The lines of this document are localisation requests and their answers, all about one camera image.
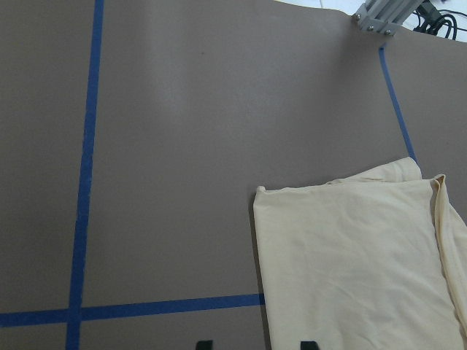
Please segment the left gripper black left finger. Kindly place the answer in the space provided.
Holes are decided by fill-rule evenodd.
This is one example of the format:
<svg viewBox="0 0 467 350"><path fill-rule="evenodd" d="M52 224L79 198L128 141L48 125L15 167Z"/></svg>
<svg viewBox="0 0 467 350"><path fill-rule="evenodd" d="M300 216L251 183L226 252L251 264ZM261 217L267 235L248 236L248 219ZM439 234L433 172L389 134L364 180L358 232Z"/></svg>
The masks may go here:
<svg viewBox="0 0 467 350"><path fill-rule="evenodd" d="M213 350L213 340L201 340L196 343L196 350Z"/></svg>

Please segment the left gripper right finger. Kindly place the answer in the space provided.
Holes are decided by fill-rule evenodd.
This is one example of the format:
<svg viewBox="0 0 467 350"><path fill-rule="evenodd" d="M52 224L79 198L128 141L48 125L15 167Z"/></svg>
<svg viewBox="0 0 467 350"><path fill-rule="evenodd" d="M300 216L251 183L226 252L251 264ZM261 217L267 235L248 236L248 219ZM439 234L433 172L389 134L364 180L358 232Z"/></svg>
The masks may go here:
<svg viewBox="0 0 467 350"><path fill-rule="evenodd" d="M301 341L300 350L318 350L318 343L316 341Z"/></svg>

